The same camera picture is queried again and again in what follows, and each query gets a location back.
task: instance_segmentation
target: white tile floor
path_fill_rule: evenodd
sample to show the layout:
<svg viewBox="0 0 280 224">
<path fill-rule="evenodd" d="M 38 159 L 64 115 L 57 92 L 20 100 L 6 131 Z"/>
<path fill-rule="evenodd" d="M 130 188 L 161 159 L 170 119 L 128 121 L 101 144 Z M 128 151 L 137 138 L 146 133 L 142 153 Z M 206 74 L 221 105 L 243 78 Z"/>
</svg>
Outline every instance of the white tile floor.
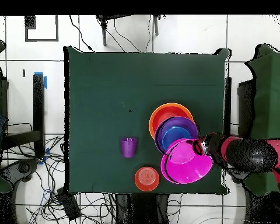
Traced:
<svg viewBox="0 0 280 224">
<path fill-rule="evenodd" d="M 134 15 L 117 19 L 117 31 L 128 38 L 137 49 L 152 52 L 152 19 L 150 15 Z M 37 16 L 37 29 L 29 30 L 31 39 L 53 39 L 55 33 L 54 16 Z M 107 46 L 103 46 L 102 29 L 95 16 L 72 16 L 83 35 L 83 40 L 95 51 L 122 51 L 114 39 L 107 34 Z M 280 16 L 262 15 L 166 15 L 159 23 L 159 35 L 154 36 L 154 53 L 214 53 L 219 48 L 232 50 L 229 76 L 232 77 L 232 115 L 231 122 L 238 124 L 237 86 L 239 82 L 252 78 L 245 61 L 253 58 L 255 47 L 260 43 L 269 43 L 280 50 Z M 33 123 L 32 109 L 32 76 L 34 72 L 43 72 L 48 79 L 45 89 L 45 133 L 46 139 L 62 137 L 64 134 L 64 54 L 63 46 L 74 46 L 82 51 L 88 51 L 82 42 L 78 30 L 71 25 L 69 16 L 58 16 L 59 42 L 25 42 L 24 16 L 0 16 L 0 39 L 6 42 L 7 48 L 0 54 L 0 67 L 3 75 L 9 80 L 8 112 L 9 124 Z M 124 51 L 137 51 L 126 39 L 120 37 L 114 29 L 114 21 L 108 22 L 108 31 L 119 42 Z M 28 131 L 28 125 L 10 127 L 9 132 Z M 232 133 L 237 134 L 237 126 L 231 126 Z M 51 153 L 61 154 L 57 145 Z M 19 156 L 9 153 L 9 158 Z M 54 172 L 57 188 L 64 183 L 64 164 L 59 163 L 59 171 Z M 43 187 L 48 188 L 47 170 L 38 165 L 37 172 L 42 178 Z M 183 195 L 180 215 L 169 217 L 170 224 L 242 224 L 245 213 L 245 197 L 241 186 L 234 184 L 226 176 L 226 185 L 230 189 L 228 195 Z M 178 194 L 172 194 L 170 199 L 179 201 Z M 31 211 L 36 211 L 43 197 L 40 179 L 33 175 L 28 183 L 19 186 L 16 203 L 19 224 L 28 224 Z M 100 214 L 101 194 L 85 194 L 78 196 L 82 213 L 85 215 Z M 88 206 L 89 201 L 96 201 L 96 206 Z M 179 209 L 177 202 L 170 202 L 169 214 Z M 102 207 L 102 215 L 107 214 Z M 82 224 L 83 218 L 77 220 Z M 104 224 L 110 224 L 110 215 L 103 219 Z M 67 219 L 60 224 L 71 223 Z M 95 224 L 86 219 L 83 224 Z"/>
</svg>

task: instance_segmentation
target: plastic cup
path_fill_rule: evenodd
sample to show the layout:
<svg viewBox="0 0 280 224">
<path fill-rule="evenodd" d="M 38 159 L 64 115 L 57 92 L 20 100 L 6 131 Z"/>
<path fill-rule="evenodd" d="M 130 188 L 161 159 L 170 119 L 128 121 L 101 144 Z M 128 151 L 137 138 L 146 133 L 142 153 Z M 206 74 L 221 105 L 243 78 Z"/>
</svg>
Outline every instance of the plastic cup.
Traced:
<svg viewBox="0 0 280 224">
<path fill-rule="evenodd" d="M 136 138 L 121 139 L 121 154 L 124 158 L 132 158 L 135 155 L 137 145 Z"/>
</svg>

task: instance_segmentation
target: purple bowl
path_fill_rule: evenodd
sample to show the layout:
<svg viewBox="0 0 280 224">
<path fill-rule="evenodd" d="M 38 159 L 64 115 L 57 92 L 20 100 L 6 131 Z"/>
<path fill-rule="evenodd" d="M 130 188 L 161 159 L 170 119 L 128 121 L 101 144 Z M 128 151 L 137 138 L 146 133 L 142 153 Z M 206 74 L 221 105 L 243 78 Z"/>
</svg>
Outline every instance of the purple bowl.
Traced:
<svg viewBox="0 0 280 224">
<path fill-rule="evenodd" d="M 174 142 L 181 138 L 196 139 L 198 130 L 196 125 L 185 117 L 171 117 L 164 120 L 157 128 L 155 133 L 155 144 L 157 149 L 165 154 L 167 146 L 170 144 L 168 140 Z"/>
</svg>

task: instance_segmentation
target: chair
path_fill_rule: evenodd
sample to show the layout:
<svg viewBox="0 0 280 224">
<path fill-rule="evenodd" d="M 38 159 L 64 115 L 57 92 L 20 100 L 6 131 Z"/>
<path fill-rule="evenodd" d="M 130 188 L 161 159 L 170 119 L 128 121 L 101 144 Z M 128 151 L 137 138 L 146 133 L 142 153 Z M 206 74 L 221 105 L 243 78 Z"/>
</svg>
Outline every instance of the chair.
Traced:
<svg viewBox="0 0 280 224">
<path fill-rule="evenodd" d="M 0 40 L 0 53 L 6 48 Z M 44 104 L 43 75 L 33 76 L 33 131 L 18 134 L 6 134 L 7 124 L 3 127 L 0 143 L 0 166 L 3 150 L 34 142 L 35 157 L 20 159 L 0 169 L 0 224 L 18 224 L 16 221 L 15 197 L 21 181 L 28 182 L 36 171 L 36 165 L 44 156 Z M 7 113 L 7 78 L 0 70 L 0 112 L 8 118 Z"/>
</svg>

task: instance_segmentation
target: magenta bowl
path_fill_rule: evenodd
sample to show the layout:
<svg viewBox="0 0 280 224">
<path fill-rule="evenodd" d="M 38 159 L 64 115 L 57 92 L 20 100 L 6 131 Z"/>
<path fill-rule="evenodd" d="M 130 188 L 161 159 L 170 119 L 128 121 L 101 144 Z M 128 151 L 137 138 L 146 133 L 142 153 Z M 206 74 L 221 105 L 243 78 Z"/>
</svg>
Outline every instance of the magenta bowl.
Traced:
<svg viewBox="0 0 280 224">
<path fill-rule="evenodd" d="M 167 149 L 161 160 L 161 172 L 166 180 L 175 184 L 190 184 L 202 179 L 212 168 L 212 159 L 198 155 L 189 139 L 179 139 Z"/>
</svg>

